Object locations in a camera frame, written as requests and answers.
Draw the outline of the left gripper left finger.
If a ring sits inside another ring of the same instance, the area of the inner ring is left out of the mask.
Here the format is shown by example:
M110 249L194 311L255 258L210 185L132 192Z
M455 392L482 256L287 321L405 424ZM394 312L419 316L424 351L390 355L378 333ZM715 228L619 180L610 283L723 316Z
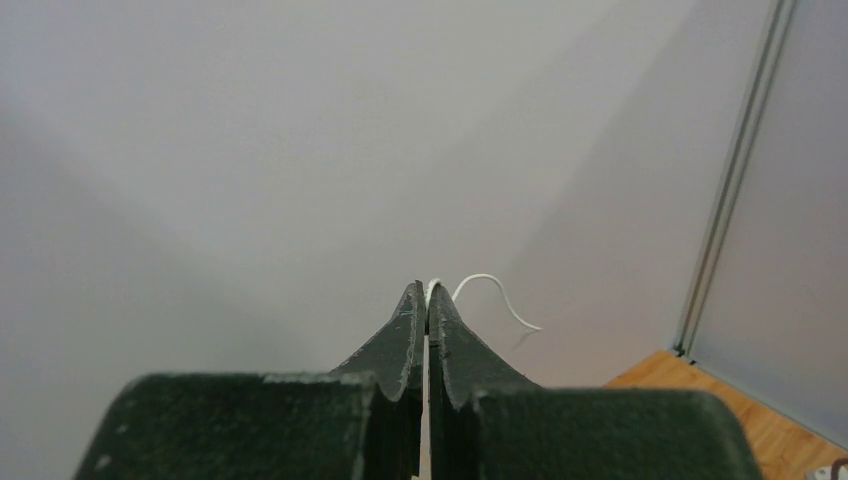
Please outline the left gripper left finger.
M106 410L79 479L409 479L420 470L425 289L327 373L153 373Z

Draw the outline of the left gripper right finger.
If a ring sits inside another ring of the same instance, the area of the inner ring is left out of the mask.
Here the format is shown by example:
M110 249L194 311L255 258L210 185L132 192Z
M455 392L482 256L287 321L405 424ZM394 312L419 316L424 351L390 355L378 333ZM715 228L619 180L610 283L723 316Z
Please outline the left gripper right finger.
M545 388L427 288L435 479L758 479L740 422L699 390Z

